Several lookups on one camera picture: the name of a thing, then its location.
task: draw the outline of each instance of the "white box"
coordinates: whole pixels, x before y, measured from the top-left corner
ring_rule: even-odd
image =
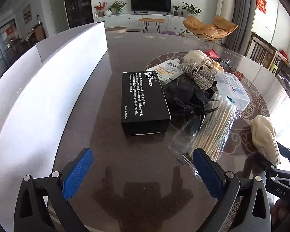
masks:
[[[37,43],[1,77],[0,224],[5,231],[13,231],[24,176],[52,173],[71,111],[106,52],[104,24],[83,25]]]
[[[250,103],[250,98],[238,78],[228,72],[219,73],[215,77],[216,87],[221,96],[229,97],[240,111]]]

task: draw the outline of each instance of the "dark wooden table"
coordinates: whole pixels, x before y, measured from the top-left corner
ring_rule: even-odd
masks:
[[[83,147],[93,149],[92,168],[69,200],[85,225],[105,232],[192,232],[216,203],[205,185],[176,160],[166,145],[167,135],[124,136],[122,72],[141,71],[169,58],[182,59],[192,49],[213,48],[221,58],[232,60],[233,72],[251,98],[234,122],[218,161],[222,168],[243,170],[246,158],[255,152],[249,121],[257,114],[271,117],[277,140],[290,148],[290,99],[274,75],[254,61],[216,44],[172,35],[110,34],[107,43],[108,52],[70,115],[53,169],[62,170]],[[279,168],[290,170],[288,161],[281,160]]]

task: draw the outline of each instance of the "potted plant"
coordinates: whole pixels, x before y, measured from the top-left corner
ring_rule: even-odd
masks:
[[[103,16],[103,11],[106,7],[107,2],[103,2],[102,4],[99,2],[99,5],[96,5],[94,8],[99,12],[99,17]]]
[[[173,8],[175,9],[175,11],[173,11],[173,15],[174,16],[178,16],[178,10],[179,10],[179,6],[173,6]]]
[[[104,11],[105,16],[110,16],[112,14],[112,9],[108,8],[108,10]]]
[[[198,7],[194,7],[192,4],[188,5],[188,3],[185,3],[186,6],[183,7],[184,10],[186,10],[191,15],[198,16],[202,11]]]
[[[115,1],[111,6],[110,9],[114,9],[116,14],[122,13],[122,9],[125,7],[126,3],[123,1]]]

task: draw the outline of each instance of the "black box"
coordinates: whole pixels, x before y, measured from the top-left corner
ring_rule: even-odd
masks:
[[[166,132],[170,119],[156,71],[122,74],[121,125],[125,135]]]

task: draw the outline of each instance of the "round cushion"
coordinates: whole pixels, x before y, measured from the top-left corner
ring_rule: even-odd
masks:
[[[127,27],[113,27],[105,29],[106,33],[124,33],[127,32]]]

